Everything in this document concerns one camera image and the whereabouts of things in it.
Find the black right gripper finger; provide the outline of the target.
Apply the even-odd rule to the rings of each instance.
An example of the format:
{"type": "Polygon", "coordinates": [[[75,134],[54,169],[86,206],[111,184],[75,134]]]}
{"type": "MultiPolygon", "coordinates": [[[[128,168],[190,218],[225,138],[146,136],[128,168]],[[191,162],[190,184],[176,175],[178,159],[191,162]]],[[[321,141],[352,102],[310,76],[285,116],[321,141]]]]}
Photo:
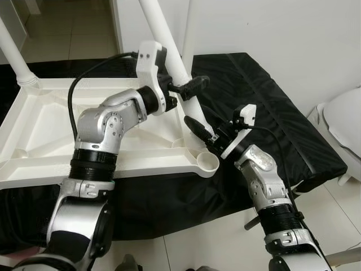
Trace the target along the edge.
{"type": "Polygon", "coordinates": [[[206,130],[205,126],[190,116],[184,116],[184,124],[203,142],[213,142],[214,133],[206,130]]]}

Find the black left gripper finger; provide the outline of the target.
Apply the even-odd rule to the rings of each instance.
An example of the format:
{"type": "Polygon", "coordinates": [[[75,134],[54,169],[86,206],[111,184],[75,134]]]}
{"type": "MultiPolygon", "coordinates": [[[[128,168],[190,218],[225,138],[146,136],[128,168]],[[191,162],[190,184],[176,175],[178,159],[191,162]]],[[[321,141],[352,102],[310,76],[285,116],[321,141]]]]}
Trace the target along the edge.
{"type": "Polygon", "coordinates": [[[210,78],[208,76],[196,76],[184,85],[171,85],[171,92],[178,93],[183,101],[188,101],[201,93],[203,89],[207,88],[209,83],[210,78]]]}

